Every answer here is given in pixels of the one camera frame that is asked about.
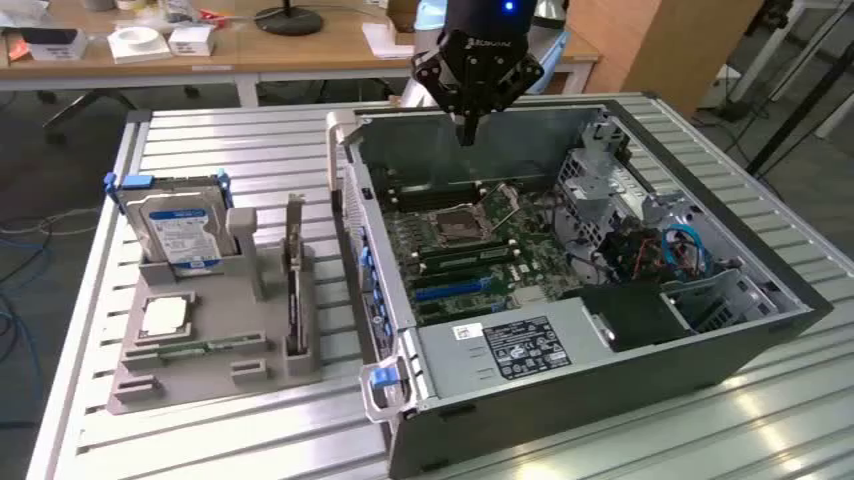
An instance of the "circuit board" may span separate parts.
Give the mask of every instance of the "circuit board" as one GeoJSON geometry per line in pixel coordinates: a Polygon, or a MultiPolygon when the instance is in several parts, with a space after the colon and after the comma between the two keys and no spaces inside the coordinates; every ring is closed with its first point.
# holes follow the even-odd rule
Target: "circuit board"
{"type": "Polygon", "coordinates": [[[419,324],[555,301],[580,286],[546,197],[502,183],[475,203],[384,213],[419,324]]]}

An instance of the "aluminum extrusion table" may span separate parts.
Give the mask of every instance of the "aluminum extrusion table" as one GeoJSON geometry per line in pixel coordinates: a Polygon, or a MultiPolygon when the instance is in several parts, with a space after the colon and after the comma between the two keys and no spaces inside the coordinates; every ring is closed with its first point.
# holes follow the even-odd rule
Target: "aluminum extrusion table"
{"type": "MultiPolygon", "coordinates": [[[[851,478],[854,264],[659,101],[634,94],[584,98],[623,104],[835,310],[722,385],[423,478],[851,478]]],[[[326,190],[323,118],[336,107],[343,105],[137,112],[115,165],[119,175],[226,168],[235,204],[259,209],[260,244],[282,237],[288,194],[304,193],[303,233],[319,257],[324,381],[124,416],[107,413],[140,254],[107,202],[29,479],[386,477],[380,428],[363,415],[359,342],[326,190]]],[[[639,148],[634,154],[650,183],[666,189],[667,174],[639,148]]]]}

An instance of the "black lamp base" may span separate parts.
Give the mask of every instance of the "black lamp base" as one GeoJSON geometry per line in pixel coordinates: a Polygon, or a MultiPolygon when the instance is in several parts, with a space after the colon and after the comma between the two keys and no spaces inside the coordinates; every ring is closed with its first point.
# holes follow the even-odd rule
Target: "black lamp base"
{"type": "Polygon", "coordinates": [[[258,12],[255,25],[267,33],[299,37],[319,32],[323,28],[323,18],[311,10],[292,7],[291,15],[284,14],[282,8],[267,8],[258,12]]]}

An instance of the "hard drive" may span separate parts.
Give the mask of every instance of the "hard drive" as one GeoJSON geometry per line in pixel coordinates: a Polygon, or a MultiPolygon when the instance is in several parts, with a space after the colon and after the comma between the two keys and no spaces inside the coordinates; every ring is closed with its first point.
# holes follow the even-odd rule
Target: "hard drive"
{"type": "Polygon", "coordinates": [[[211,273],[238,247],[226,229],[231,204],[228,176],[155,178],[128,175],[107,193],[120,206],[139,239],[145,261],[168,262],[177,276],[211,273]]]}

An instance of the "white paper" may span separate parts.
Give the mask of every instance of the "white paper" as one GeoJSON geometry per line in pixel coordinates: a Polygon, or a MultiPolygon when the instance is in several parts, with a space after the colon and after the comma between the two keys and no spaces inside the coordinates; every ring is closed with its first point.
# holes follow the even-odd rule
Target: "white paper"
{"type": "Polygon", "coordinates": [[[415,53],[414,45],[395,45],[395,39],[388,25],[382,23],[363,23],[362,32],[371,46],[376,58],[410,58],[415,53]]]}

